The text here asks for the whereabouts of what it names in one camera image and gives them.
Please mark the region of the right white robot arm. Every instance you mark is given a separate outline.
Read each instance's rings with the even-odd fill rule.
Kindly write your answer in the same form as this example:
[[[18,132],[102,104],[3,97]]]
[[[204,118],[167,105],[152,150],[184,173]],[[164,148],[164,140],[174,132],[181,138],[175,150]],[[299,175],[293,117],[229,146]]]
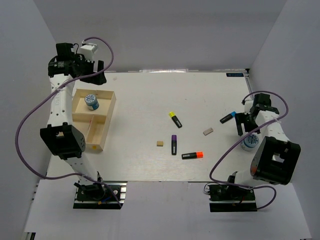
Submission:
[[[225,192],[233,200],[243,195],[242,185],[287,185],[301,153],[300,145],[285,135],[279,122],[280,112],[272,106],[269,94],[256,92],[252,100],[244,99],[242,104],[244,112],[235,115],[237,133],[249,133],[241,146],[256,152],[248,170],[236,171],[229,177],[231,183]]]

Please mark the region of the blue slime jar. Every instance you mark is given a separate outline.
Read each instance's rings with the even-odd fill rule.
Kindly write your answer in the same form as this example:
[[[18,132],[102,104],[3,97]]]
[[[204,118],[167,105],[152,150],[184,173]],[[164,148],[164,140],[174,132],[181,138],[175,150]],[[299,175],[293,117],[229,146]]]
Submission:
[[[252,133],[242,140],[240,146],[243,150],[251,152],[259,145],[259,143],[259,136],[256,133]]]
[[[95,94],[88,94],[84,97],[84,102],[89,110],[94,111],[99,108],[99,102]]]

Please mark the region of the blue cap highlighter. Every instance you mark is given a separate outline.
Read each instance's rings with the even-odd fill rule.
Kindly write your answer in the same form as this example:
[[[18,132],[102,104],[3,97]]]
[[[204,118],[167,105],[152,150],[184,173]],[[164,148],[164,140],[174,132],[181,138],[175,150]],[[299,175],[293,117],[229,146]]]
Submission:
[[[223,118],[221,118],[219,121],[221,124],[224,124],[224,123],[230,121],[231,119],[233,119],[235,117],[235,115],[236,115],[236,112],[233,111],[233,112],[229,113],[228,115],[224,116]]]

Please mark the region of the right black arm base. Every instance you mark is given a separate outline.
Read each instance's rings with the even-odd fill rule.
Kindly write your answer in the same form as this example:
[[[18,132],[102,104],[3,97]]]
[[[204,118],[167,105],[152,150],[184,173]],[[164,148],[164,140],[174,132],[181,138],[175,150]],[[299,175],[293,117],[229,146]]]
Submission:
[[[206,184],[203,188],[209,196],[211,213],[257,212],[253,190],[227,184]]]

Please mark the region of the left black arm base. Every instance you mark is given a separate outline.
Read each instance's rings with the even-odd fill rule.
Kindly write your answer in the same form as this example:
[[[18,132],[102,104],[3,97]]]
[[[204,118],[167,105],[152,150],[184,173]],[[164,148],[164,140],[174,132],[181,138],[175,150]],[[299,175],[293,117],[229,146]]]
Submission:
[[[112,190],[105,185],[96,183],[80,185],[75,183],[76,192],[73,209],[82,210],[120,210],[125,202],[127,183],[106,182]]]

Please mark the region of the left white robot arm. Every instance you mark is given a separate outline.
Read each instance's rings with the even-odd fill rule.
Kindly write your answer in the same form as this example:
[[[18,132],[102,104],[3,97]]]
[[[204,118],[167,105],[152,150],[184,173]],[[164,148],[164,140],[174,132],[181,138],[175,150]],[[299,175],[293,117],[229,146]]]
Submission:
[[[40,137],[54,156],[58,156],[79,173],[82,184],[87,185],[90,178],[98,180],[98,172],[91,166],[84,151],[84,135],[74,126],[72,116],[72,93],[74,79],[102,85],[107,82],[104,73],[94,72],[94,54],[98,46],[82,43],[78,50],[72,43],[56,44],[57,55],[48,63],[48,76],[52,96],[47,125],[40,129]]]

